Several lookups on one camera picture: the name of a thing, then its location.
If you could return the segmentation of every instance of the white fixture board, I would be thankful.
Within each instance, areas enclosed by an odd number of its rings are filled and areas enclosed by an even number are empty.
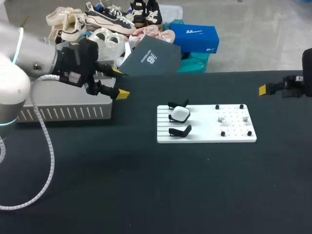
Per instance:
[[[168,115],[173,109],[169,110],[167,105],[157,107],[157,141],[158,143],[230,143],[230,142],[255,142],[257,136],[250,118],[248,108],[244,105],[240,109],[240,104],[219,105],[187,105],[186,108],[191,112],[191,116],[185,123],[170,122]],[[191,132],[185,137],[170,136],[169,128],[184,131],[188,125],[192,126]]]

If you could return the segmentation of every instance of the ventilation slots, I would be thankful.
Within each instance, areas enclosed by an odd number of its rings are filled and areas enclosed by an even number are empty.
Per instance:
[[[75,107],[58,107],[49,106],[39,109],[44,121],[64,121],[64,120],[87,120],[107,118],[111,107],[106,109],[100,105],[75,106]],[[38,121],[36,113],[32,107],[24,107],[18,114],[19,122]]]

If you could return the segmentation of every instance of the sneaker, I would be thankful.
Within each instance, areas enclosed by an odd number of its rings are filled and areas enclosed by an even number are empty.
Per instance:
[[[108,37],[112,34],[110,30],[107,28],[99,28],[95,30],[90,37],[89,40],[95,41],[96,43],[100,44],[102,42],[107,41]]]
[[[108,9],[111,9],[112,10],[112,13],[115,14],[116,16],[124,16],[126,17],[129,21],[133,22],[134,21],[134,16],[131,14],[131,13],[126,13],[126,12],[123,12],[121,10],[121,7],[118,7],[118,6],[109,6],[107,7]]]
[[[81,14],[80,9],[73,9],[71,7],[58,7],[53,13],[47,15],[45,18],[49,26],[56,26],[63,24],[64,19],[70,14]]]
[[[146,3],[143,0],[135,0],[130,6],[136,28],[144,27],[146,23]]]
[[[99,12],[90,2],[86,3],[86,9],[87,25],[107,28],[122,34],[132,34],[136,30],[132,22],[124,16],[116,16],[113,9],[101,8]]]
[[[109,53],[107,53],[106,56],[112,59],[119,58],[125,53],[125,43],[127,41],[128,38],[125,35],[112,33],[106,41],[106,46],[109,49]]]
[[[148,13],[148,16],[146,17],[147,24],[157,25],[159,30],[162,31],[162,16],[156,0],[149,0],[146,9]]]
[[[54,42],[56,45],[64,42],[64,40],[61,38],[62,32],[63,30],[52,26],[52,30],[49,35],[49,40]]]
[[[160,32],[160,31],[151,32],[149,34],[149,36],[153,37],[153,38],[160,39],[160,40],[164,40],[164,41],[169,42],[169,43],[173,43],[176,39],[176,34],[172,30],[166,30],[163,32]]]
[[[125,35],[112,33],[106,28],[95,30],[88,38],[98,45],[98,59],[116,59],[125,52]]]
[[[85,24],[85,14],[69,15],[63,23],[62,39],[66,41],[75,41],[81,33],[87,32]]]
[[[103,8],[108,8],[110,10],[113,10],[112,13],[115,15],[115,16],[124,16],[126,17],[129,21],[133,22],[134,20],[134,17],[131,13],[126,13],[126,12],[123,12],[121,7],[119,6],[115,6],[115,5],[111,5],[111,6],[108,6],[108,2],[105,2],[105,4],[103,4],[103,2],[100,0],[100,3],[96,6],[96,10],[100,12],[100,9],[103,7]]]
[[[149,25],[147,27],[137,29],[132,35],[129,36],[129,45],[131,48],[137,47],[142,39],[152,32],[158,32],[158,27],[156,25]]]

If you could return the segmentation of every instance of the robotic arm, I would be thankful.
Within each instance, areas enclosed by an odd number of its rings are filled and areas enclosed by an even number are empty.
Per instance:
[[[267,83],[259,88],[259,95],[273,95],[282,91],[283,98],[312,97],[312,48],[303,52],[303,77],[292,75],[283,77],[280,83]]]
[[[98,45],[82,39],[77,49],[56,49],[44,39],[24,33],[0,20],[0,137],[10,131],[30,93],[29,77],[52,74],[58,81],[76,87],[84,86],[90,95],[98,93],[111,99],[126,99],[129,92],[111,88],[94,80],[96,71],[119,78],[122,73],[97,62]]]
[[[94,41],[82,39],[77,49],[64,47],[60,51],[54,44],[21,33],[18,28],[3,21],[0,21],[0,35],[0,52],[10,60],[18,53],[15,64],[29,77],[58,75],[60,82],[76,87],[85,85],[90,95],[101,93],[110,96],[111,99],[127,98],[127,95],[118,88],[110,88],[102,85],[100,81],[94,81],[95,71],[103,72],[109,77],[122,76],[121,72],[111,66],[97,62],[98,45]]]

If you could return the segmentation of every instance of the white cable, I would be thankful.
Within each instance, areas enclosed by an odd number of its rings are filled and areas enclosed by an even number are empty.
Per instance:
[[[31,102],[32,102],[32,104],[34,106],[34,110],[35,110],[36,116],[37,116],[37,118],[39,120],[39,123],[40,123],[40,125],[42,127],[42,130],[44,132],[45,138],[47,139],[47,143],[48,143],[49,150],[50,150],[50,156],[51,156],[50,173],[49,173],[48,179],[45,182],[45,185],[43,186],[42,190],[33,199],[31,199],[30,201],[28,201],[28,202],[26,202],[24,204],[20,204],[18,206],[0,206],[0,210],[4,210],[4,211],[18,210],[18,209],[21,209],[21,208],[24,208],[26,206],[29,206],[29,205],[33,204],[47,190],[47,188],[49,187],[49,185],[51,183],[52,177],[53,177],[54,164],[55,164],[53,145],[52,145],[52,142],[51,142],[48,130],[45,127],[45,124],[43,122],[43,119],[42,119],[42,116],[40,114],[39,108],[38,108],[38,106],[34,102],[34,88],[40,81],[43,81],[43,80],[57,80],[57,81],[59,81],[59,76],[45,75],[45,76],[39,77],[38,79],[36,79],[33,82],[32,86],[31,86],[31,90],[30,90]],[[3,161],[3,159],[4,159],[4,157],[5,157],[5,145],[4,145],[4,142],[3,142],[1,137],[0,137],[0,149],[1,149],[1,154],[0,154],[0,163],[1,163]]]
[[[16,60],[18,59],[18,55],[20,52],[20,45],[21,45],[21,41],[23,40],[23,36],[24,36],[24,29],[23,28],[19,28],[19,41],[18,44],[16,46],[16,51],[15,51],[15,55],[14,58],[12,60],[12,62],[15,64]]]

